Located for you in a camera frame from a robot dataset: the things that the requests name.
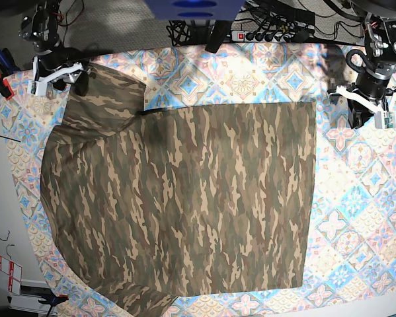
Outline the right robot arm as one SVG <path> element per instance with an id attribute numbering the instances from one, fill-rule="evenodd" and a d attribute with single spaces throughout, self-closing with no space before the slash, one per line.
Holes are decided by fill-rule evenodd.
<path id="1" fill-rule="evenodd" d="M 50 85 L 57 90 L 73 85 L 79 96 L 86 95 L 88 90 L 90 70 L 85 54 L 66 47 L 58 34 L 62 21 L 59 4 L 59 1 L 43 1 L 21 23 L 20 36 L 34 46 L 33 79 L 27 88 L 27 93 L 34 96 L 46 96 Z"/>

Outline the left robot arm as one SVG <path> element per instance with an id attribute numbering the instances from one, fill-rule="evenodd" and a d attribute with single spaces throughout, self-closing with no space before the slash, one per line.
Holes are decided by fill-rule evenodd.
<path id="1" fill-rule="evenodd" d="M 358 76 L 350 85 L 338 85 L 330 96 L 341 96 L 348 103 L 348 123 L 361 128 L 370 118 L 378 129 L 396 127 L 396 114 L 389 105 L 396 102 L 396 87 L 389 88 L 396 72 L 396 1 L 343 1 L 355 14 L 325 2 L 340 16 L 362 23 L 365 50 L 350 50 L 346 64 Z"/>

